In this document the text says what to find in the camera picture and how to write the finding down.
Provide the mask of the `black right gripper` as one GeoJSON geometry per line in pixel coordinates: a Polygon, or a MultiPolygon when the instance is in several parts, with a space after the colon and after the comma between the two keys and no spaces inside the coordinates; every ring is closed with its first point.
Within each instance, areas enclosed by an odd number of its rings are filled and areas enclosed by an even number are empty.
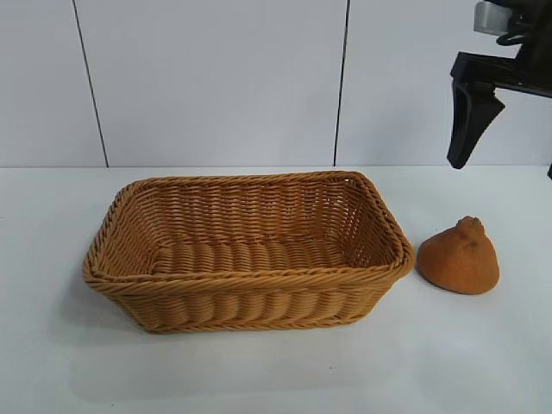
{"type": "MultiPolygon", "coordinates": [[[[468,162],[479,139],[504,110],[497,89],[551,96],[551,13],[478,12],[474,29],[497,37],[501,47],[518,46],[514,57],[459,52],[450,71],[453,125],[447,160],[454,169],[468,162]]],[[[552,164],[547,176],[552,179],[552,164]]]]}

